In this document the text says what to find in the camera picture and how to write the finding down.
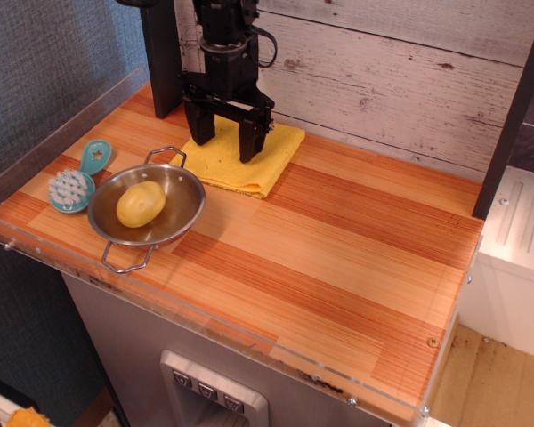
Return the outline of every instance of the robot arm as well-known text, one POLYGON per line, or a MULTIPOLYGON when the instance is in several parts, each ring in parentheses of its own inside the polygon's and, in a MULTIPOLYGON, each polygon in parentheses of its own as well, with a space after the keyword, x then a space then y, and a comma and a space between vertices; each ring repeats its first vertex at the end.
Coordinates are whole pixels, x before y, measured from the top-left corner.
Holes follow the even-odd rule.
MULTIPOLYGON (((159 0, 117 0, 121 4, 151 7, 159 0)), ((265 136, 272 129, 273 100, 257 89, 259 68, 275 61, 277 42, 253 25, 259 16, 259 0, 193 0, 198 24, 202 26, 200 47, 205 73, 183 73, 186 117, 193 140, 203 145, 215 136, 214 116, 239 123, 239 160, 250 161, 263 150, 265 136), (271 62, 259 61, 258 37, 275 46, 271 62), (251 109, 233 105, 242 104, 251 109)))

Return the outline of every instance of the cloth on floor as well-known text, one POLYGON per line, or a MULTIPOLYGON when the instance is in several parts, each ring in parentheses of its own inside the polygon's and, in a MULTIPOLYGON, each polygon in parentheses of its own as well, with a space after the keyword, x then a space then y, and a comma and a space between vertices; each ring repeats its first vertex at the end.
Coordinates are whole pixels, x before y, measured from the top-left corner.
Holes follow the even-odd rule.
MULTIPOLYGON (((207 184, 249 196, 267 197, 275 182, 299 148, 305 132, 293 126, 275 124, 267 134, 263 151, 248 163, 239 162, 239 123, 215 117, 215 137, 199 146, 190 138, 182 148, 184 167, 207 184)), ((179 165, 182 156, 170 162, 179 165)))

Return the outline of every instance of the scrub brush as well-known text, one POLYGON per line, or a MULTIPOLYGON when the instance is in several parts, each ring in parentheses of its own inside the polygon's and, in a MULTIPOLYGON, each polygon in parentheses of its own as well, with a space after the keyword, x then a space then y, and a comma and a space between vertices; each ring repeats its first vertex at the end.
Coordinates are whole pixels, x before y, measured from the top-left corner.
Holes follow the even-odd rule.
POLYGON ((95 192, 91 176, 66 169, 50 180, 50 201, 58 211, 74 214, 83 211, 95 192))
POLYGON ((95 175, 109 162, 112 148, 104 140, 89 142, 78 171, 66 169, 50 180, 50 202, 58 211, 76 214, 87 208, 95 192, 95 175))

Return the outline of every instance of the button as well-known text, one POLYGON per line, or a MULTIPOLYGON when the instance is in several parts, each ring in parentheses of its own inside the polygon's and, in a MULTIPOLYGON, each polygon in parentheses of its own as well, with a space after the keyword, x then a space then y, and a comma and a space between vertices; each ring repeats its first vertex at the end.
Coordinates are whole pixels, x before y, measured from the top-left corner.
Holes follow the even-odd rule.
POLYGON ((223 395, 223 399, 225 400, 225 406, 228 409, 231 409, 234 412, 243 414, 243 403, 241 403, 239 400, 235 400, 234 398, 231 398, 227 394, 223 395))
POLYGON ((183 374, 182 372, 178 372, 175 369, 172 371, 172 373, 174 374, 174 379, 177 383, 183 385, 184 387, 188 387, 189 389, 192 388, 192 380, 189 376, 183 374))
POLYGON ((209 385, 198 383, 198 388, 199 388, 199 394, 201 394, 205 398, 208 398, 211 400, 217 400, 217 391, 215 391, 209 385))

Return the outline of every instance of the cable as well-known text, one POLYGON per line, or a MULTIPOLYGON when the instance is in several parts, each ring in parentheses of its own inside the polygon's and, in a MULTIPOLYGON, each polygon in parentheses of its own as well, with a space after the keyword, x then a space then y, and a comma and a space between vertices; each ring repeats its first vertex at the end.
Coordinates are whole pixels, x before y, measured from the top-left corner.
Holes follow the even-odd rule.
POLYGON ((273 43, 273 47, 275 48, 275 53, 273 54, 273 57, 271 58, 270 62, 265 64, 265 63, 261 63, 259 61, 259 58, 257 58, 257 60, 255 58, 251 58, 251 60, 253 61, 253 63, 257 67, 259 67, 259 68, 269 68, 270 66, 272 66, 275 63, 275 60, 277 59, 277 51, 278 51, 277 40, 275 40, 275 37, 271 33, 268 33, 264 29, 258 28, 255 25, 250 26, 249 30, 254 32, 254 33, 256 33, 258 36, 267 37, 273 43))

